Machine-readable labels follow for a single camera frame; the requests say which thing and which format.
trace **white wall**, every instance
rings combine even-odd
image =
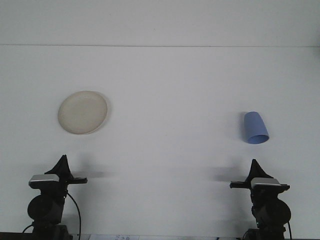
[[[120,16],[129,22],[122,11],[128,5],[138,8],[141,4],[146,9],[162,5],[154,13],[181,5],[181,1],[95,3],[119,9],[119,22]],[[212,9],[219,4],[224,10],[236,4],[205,3]],[[280,4],[243,3],[238,6],[240,13],[248,6],[262,4],[263,9],[273,9],[274,4]],[[317,33],[311,30],[319,26],[308,19],[320,15],[319,1],[294,1],[289,10],[284,3],[288,2],[281,1],[283,8],[273,20],[279,26],[283,24],[287,33],[273,34],[272,30],[265,41],[250,41],[248,35],[235,32],[234,42],[227,44],[241,46],[247,40],[253,46],[318,46]],[[70,7],[74,4],[60,2],[56,7],[74,9]],[[88,11],[85,4],[80,2],[77,7]],[[151,34],[141,24],[136,25],[141,31],[139,38],[120,28],[120,35],[127,34],[124,42],[116,37],[104,38],[107,31],[100,34],[98,28],[92,30],[97,38],[90,42],[95,35],[77,35],[85,34],[81,30],[74,31],[78,41],[67,31],[54,39],[45,38],[46,31],[51,32],[46,26],[52,21],[52,31],[61,33],[67,30],[67,24],[59,27],[55,21],[69,20],[73,29],[79,29],[82,25],[77,23],[85,21],[84,17],[79,15],[76,21],[73,14],[64,15],[52,8],[51,2],[2,1],[1,5],[2,13],[6,9],[0,15],[4,16],[0,30],[7,33],[1,35],[3,44],[144,45],[143,36],[150,37],[145,45],[210,43],[201,41],[204,34],[195,39],[197,28],[190,28],[195,34],[187,35],[185,41],[178,33],[172,34],[176,41],[165,41],[160,38],[162,34]],[[178,19],[184,16],[187,20],[190,13],[198,16],[194,19],[203,18],[197,10],[200,7],[197,1],[188,1],[187,11],[182,11]],[[305,8],[312,11],[301,12]],[[99,15],[100,8],[90,9],[92,15],[97,12],[97,16],[109,18],[108,14],[105,18]],[[303,20],[295,29],[295,34],[302,36],[299,40],[288,38],[294,21],[280,14],[289,14],[292,9]],[[11,18],[17,14],[15,10],[20,10],[18,19]],[[151,15],[138,16],[145,24],[153,19]],[[178,19],[170,19],[172,29],[179,25]],[[260,20],[266,24],[268,19],[266,15]],[[23,20],[28,30],[14,24]],[[98,17],[92,21],[92,26],[101,24]],[[206,24],[212,27],[212,21]],[[159,25],[165,36],[167,22]],[[47,30],[37,35],[36,29]],[[108,25],[107,29],[115,33],[117,25]],[[216,40],[213,45],[223,40],[218,36],[224,32],[221,27],[214,29],[217,37],[211,35]],[[305,31],[313,37],[304,38]],[[62,154],[67,154],[74,175],[88,177],[85,185],[69,186],[81,209],[84,233],[240,236],[255,227],[250,193],[230,189],[229,182],[244,180],[251,159],[256,158],[268,174],[291,185],[279,197],[291,208],[294,237],[319,237],[318,47],[2,45],[0,62],[0,231],[19,232],[32,222],[27,206],[38,191],[28,187],[28,180],[51,169]],[[81,90],[103,93],[109,112],[99,131],[72,135],[60,127],[57,113],[68,95]],[[261,113],[270,134],[266,143],[244,142],[242,118],[248,111]],[[63,222],[70,232],[78,231],[77,212],[70,200],[65,204]]]

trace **white plate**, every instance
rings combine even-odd
[[[60,106],[58,120],[72,134],[88,134],[106,119],[107,103],[95,91],[78,91],[67,97]]]

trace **cup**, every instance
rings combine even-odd
[[[269,139],[265,123],[256,111],[244,115],[244,131],[249,144],[261,144]]]

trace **cable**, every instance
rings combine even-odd
[[[72,201],[74,202],[76,209],[78,210],[78,214],[79,214],[79,237],[78,240],[80,240],[81,237],[81,215],[80,215],[80,210],[78,207],[78,204],[76,203],[75,199],[67,192],[67,195],[72,199]]]
[[[22,233],[24,234],[25,233],[25,231],[28,229],[28,228],[30,228],[30,227],[32,227],[33,225],[31,224],[31,225],[29,225],[29,226],[27,226],[23,231],[22,231]]]
[[[290,233],[290,240],[292,240],[292,233],[291,233],[290,222],[288,222],[288,228],[289,228],[289,233]]]

